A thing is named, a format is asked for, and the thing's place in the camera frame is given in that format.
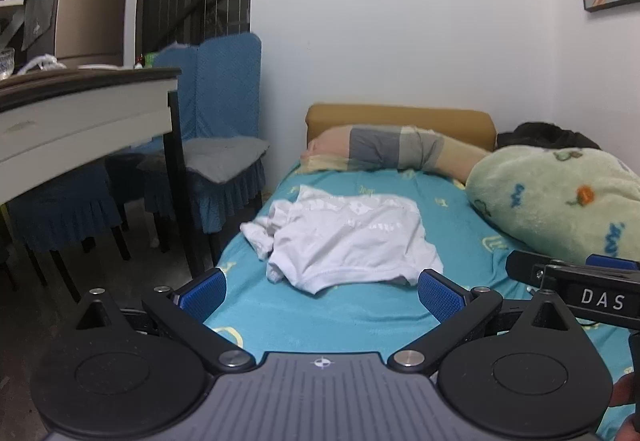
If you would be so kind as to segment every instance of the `headboard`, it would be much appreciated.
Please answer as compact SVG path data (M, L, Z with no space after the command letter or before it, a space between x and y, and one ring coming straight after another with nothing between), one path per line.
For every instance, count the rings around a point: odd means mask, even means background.
M494 150L495 127L481 111L420 107L313 104L306 112L306 142L326 129L350 124L416 126L432 129L466 144Z

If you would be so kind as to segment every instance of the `pillow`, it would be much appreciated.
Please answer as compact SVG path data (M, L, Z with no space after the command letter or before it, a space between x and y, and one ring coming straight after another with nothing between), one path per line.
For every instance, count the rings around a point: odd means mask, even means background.
M476 164L466 195L488 221L555 259L640 260L640 177L607 152L501 148Z
M226 183L258 161L269 144L258 138L193 138L182 142L187 170L197 172L213 183ZM142 170L166 172L164 152L146 156L138 165Z
M412 168L465 182L489 152L414 126L353 125L327 129L300 157L301 173Z

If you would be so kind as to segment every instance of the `chair backrest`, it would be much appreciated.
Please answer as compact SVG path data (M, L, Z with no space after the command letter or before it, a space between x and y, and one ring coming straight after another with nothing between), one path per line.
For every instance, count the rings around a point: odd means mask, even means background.
M155 66L178 66L182 138L258 135L260 57L253 33L204 41L197 47L162 51Z

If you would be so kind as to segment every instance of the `gray seat cushion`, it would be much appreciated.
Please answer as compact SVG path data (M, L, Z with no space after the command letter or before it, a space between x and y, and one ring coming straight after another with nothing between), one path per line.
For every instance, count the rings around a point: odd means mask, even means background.
M213 183L223 184L238 176L258 161L269 144L258 138L193 138L182 142L187 170L197 172ZM139 165L142 170L166 171L164 152L147 156Z

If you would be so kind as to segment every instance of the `silver screw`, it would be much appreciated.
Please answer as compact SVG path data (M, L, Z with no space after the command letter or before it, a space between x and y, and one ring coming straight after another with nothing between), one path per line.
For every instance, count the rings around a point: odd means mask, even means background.
M225 351L222 353L218 360L225 367L240 367L241 365L246 365L251 361L251 356L239 349L233 349L231 351Z
M418 351L408 349L405 351L398 351L394 355L394 360L403 367L417 367L424 362L424 355Z

